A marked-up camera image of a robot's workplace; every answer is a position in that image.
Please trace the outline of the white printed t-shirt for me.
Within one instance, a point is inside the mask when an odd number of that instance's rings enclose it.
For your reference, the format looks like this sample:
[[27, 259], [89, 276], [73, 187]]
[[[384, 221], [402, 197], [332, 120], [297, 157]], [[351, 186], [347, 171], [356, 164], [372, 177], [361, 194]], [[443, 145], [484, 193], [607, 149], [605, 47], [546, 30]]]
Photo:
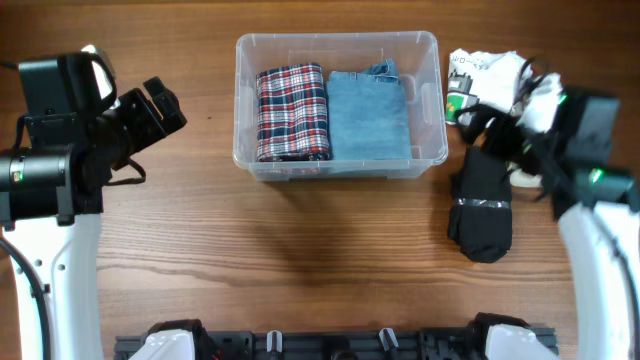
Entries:
[[445, 121], [453, 125], [454, 113], [476, 104], [489, 105], [508, 113], [519, 89], [519, 82], [533, 71], [516, 51], [472, 53], [457, 49], [449, 54]]

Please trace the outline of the cream sweatshirt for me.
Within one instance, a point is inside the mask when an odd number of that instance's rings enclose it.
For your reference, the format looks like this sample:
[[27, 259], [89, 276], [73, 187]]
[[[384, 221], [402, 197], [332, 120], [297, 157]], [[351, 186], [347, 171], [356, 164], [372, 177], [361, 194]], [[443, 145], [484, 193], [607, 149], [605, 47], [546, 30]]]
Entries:
[[[549, 131], [556, 115], [562, 90], [561, 76], [558, 73], [549, 74], [524, 102], [524, 109], [516, 125], [536, 133]], [[510, 175], [512, 186], [517, 188], [539, 188], [541, 186], [542, 177], [540, 175], [529, 175], [523, 171], [521, 166], [513, 162], [509, 163], [508, 169], [513, 170]]]

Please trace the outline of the black garment with tape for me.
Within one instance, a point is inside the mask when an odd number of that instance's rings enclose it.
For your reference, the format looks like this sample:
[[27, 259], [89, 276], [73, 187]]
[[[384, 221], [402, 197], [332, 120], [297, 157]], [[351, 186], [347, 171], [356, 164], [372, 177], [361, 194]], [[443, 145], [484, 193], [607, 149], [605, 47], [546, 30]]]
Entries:
[[512, 245], [512, 190], [503, 161], [473, 146], [450, 176], [448, 238], [476, 263], [494, 263]]

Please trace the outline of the blue denim jeans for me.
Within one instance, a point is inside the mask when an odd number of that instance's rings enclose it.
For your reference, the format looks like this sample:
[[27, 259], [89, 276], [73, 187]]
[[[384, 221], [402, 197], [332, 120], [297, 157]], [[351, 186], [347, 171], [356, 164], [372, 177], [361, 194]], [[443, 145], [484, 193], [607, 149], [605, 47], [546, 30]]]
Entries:
[[334, 71], [326, 90], [334, 160], [412, 157], [407, 97], [393, 60], [361, 72]]

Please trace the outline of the red plaid shirt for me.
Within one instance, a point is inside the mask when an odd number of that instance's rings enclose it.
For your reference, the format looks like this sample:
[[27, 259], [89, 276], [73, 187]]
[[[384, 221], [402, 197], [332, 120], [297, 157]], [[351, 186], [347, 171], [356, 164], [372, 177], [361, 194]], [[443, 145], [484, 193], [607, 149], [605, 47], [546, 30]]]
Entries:
[[331, 158], [323, 69], [317, 63], [278, 67], [256, 77], [259, 162]]

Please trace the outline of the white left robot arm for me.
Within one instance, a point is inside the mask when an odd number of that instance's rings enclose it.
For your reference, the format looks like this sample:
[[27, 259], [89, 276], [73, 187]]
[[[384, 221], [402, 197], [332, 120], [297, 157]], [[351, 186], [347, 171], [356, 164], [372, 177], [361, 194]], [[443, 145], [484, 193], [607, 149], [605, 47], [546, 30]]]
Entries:
[[108, 57], [94, 46], [22, 60], [26, 112], [1, 153], [1, 246], [16, 285], [25, 359], [103, 355], [97, 250], [103, 191], [135, 155], [183, 128], [176, 95], [158, 78], [120, 93]]

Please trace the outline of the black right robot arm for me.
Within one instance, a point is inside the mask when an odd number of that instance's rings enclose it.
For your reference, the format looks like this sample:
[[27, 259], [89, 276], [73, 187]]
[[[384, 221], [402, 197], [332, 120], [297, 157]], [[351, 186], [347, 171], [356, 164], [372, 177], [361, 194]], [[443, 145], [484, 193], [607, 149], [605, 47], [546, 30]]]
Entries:
[[608, 165], [619, 105], [567, 86], [545, 132], [485, 104], [454, 113], [473, 116], [466, 142], [484, 134], [483, 150], [541, 176], [571, 264], [581, 359], [639, 356], [639, 183]]

